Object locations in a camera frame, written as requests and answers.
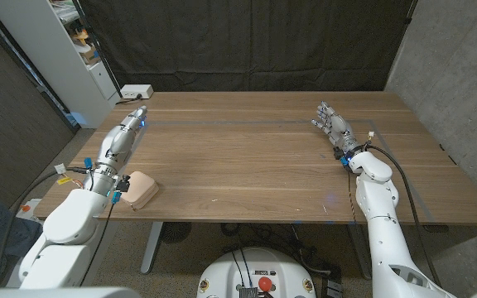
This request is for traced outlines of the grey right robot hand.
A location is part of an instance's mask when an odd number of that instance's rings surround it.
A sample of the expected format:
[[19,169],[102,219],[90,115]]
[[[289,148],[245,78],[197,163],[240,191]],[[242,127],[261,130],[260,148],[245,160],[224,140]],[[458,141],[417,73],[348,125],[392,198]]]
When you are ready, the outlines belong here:
[[327,102],[322,101],[316,113],[319,119],[312,119],[311,123],[328,137],[336,160],[349,161],[361,152],[363,146],[356,140],[351,125]]

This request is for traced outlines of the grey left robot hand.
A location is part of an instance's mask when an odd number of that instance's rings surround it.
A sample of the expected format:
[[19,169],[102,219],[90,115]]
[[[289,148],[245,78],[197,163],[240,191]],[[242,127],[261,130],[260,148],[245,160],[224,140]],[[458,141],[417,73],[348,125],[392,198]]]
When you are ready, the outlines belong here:
[[133,110],[122,122],[113,127],[103,139],[94,168],[84,178],[84,188],[106,196],[121,176],[133,153],[133,144],[144,126],[147,107]]

